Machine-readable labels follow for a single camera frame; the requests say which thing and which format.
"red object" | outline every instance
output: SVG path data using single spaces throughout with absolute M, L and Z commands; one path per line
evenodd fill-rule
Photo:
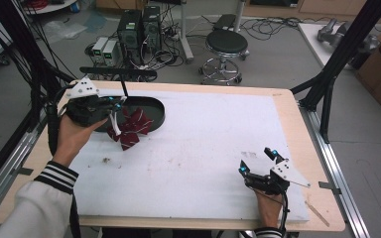
M 35 11 L 44 9 L 48 6 L 48 0 L 30 0 L 27 1 L 26 6 L 28 8 L 33 8 Z
M 149 119 L 140 107 L 131 115 L 128 114 L 126 108 L 122 109 L 122 113 L 126 119 L 125 122 L 119 125 L 119 129 L 122 133 L 116 136 L 113 127 L 110 126 L 107 128 L 107 134 L 113 141 L 120 141 L 122 149 L 126 151 L 139 142 L 138 134 L 148 134 L 153 120 Z

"floor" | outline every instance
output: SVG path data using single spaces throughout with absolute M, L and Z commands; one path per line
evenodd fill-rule
M 98 36 L 113 34 L 118 24 L 116 16 L 104 15 L 106 18 L 102 19 L 92 5 L 84 3 L 78 14 L 61 10 L 41 17 L 44 24 L 67 20 L 68 24 L 89 26 L 87 31 L 80 33 L 74 40 L 61 40 L 51 44 L 67 68 L 78 78 L 82 77 L 80 66 L 92 66 L 84 49 L 94 43 Z M 198 13 L 197 1 L 190 1 L 188 7 L 189 15 L 195 16 L 188 19 L 189 30 L 193 30 L 188 35 L 196 35 L 189 37 L 194 61 L 159 69 L 159 77 L 155 82 L 200 84 L 198 68 L 212 57 L 212 53 L 204 48 L 204 39 L 199 37 L 206 35 L 211 26 L 199 16 L 211 13 L 207 18 L 215 22 L 215 14 L 234 11 L 234 7 L 227 6 L 223 10 L 203 9 Z M 256 40 L 245 31 L 241 31 L 241 34 L 248 40 L 250 56 L 245 61 L 235 60 L 243 72 L 243 80 L 237 86 L 290 89 L 314 77 L 321 70 L 320 63 L 298 30 L 284 28 L 266 41 Z M 38 41 L 38 44 L 44 48 L 42 42 Z M 180 44 L 177 44 L 177 48 L 182 50 Z M 48 58 L 49 53 L 45 52 L 45 56 Z M 29 93 L 27 83 L 13 65 L 0 65 L 0 150 L 27 113 Z M 301 92 L 295 97 L 302 99 L 305 95 L 305 92 Z M 321 113 L 321 104 L 317 113 Z M 334 86 L 329 139 L 370 236 L 381 237 L 381 106 L 355 78 L 353 70 L 344 70 Z M 82 228 L 83 236 L 96 237 L 96 229 L 98 228 Z M 170 237 L 170 231 L 154 230 L 153 236 Z M 223 237 L 238 237 L 238 233 L 226 231 Z M 347 227 L 340 233 L 304 232 L 301 237 L 352 235 Z

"stool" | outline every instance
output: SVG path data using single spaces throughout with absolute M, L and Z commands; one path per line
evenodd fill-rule
M 206 36 L 205 44 L 219 58 L 209 59 L 199 68 L 199 73 L 204 75 L 201 84 L 205 84 L 206 79 L 226 82 L 227 85 L 231 80 L 240 83 L 242 75 L 239 67 L 227 58 L 242 57 L 245 60 L 244 53 L 248 46 L 246 39 L 235 32 L 216 30 Z

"striped sleeve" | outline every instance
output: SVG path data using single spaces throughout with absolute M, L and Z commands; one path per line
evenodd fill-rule
M 78 173 L 75 171 L 56 162 L 49 161 L 42 173 L 35 178 L 35 181 L 43 182 L 60 191 L 72 194 L 77 178 Z
M 257 238 L 281 238 L 284 233 L 277 228 L 263 227 L 255 230 Z

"human hand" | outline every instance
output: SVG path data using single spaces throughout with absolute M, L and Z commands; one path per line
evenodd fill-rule
M 70 163 L 79 153 L 79 150 L 88 141 L 91 133 L 106 121 L 107 119 L 104 119 L 89 127 L 81 127 L 73 123 L 67 115 L 62 116 L 58 136 L 58 148 L 53 161 L 69 167 Z
M 278 217 L 283 206 L 282 195 L 268 195 L 264 191 L 254 189 L 258 199 L 258 211 L 262 227 L 278 227 Z

